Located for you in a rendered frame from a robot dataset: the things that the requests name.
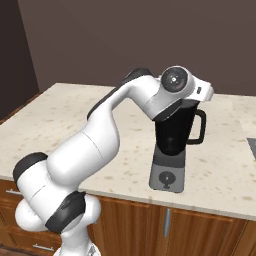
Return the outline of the wooden drawer front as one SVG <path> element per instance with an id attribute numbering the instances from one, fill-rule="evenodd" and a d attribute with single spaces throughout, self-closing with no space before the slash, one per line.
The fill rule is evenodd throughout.
<path id="1" fill-rule="evenodd" d="M 6 193 L 6 190 L 19 191 L 14 181 L 0 179 L 0 199 L 1 200 L 17 203 L 23 199 L 23 196 Z"/>
<path id="2" fill-rule="evenodd" d="M 45 233 L 33 233 L 26 231 L 12 231 L 11 235 L 13 236 L 16 247 L 29 251 L 31 253 L 43 255 L 43 256 L 53 256 L 54 253 L 60 248 L 61 241 L 55 236 L 51 236 Z M 38 244 L 45 247 L 53 247 L 54 251 L 45 251 L 41 249 L 34 248 L 32 245 Z"/>

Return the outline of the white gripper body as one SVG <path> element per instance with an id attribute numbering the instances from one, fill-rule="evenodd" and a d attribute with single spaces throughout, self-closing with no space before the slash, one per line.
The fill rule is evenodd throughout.
<path id="1" fill-rule="evenodd" d="M 210 101 L 213 97 L 214 89 L 209 82 L 204 81 L 202 84 L 202 97 L 204 101 Z"/>

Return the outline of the black and grey blender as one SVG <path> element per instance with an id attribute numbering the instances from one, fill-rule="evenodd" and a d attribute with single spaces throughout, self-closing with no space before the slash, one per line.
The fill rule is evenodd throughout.
<path id="1" fill-rule="evenodd" d="M 201 144 L 205 136 L 206 113 L 198 105 L 198 101 L 185 100 L 172 116 L 155 123 L 156 143 L 149 178 L 151 189 L 173 193 L 184 191 L 186 146 Z M 201 118 L 199 137 L 190 139 L 196 115 Z"/>

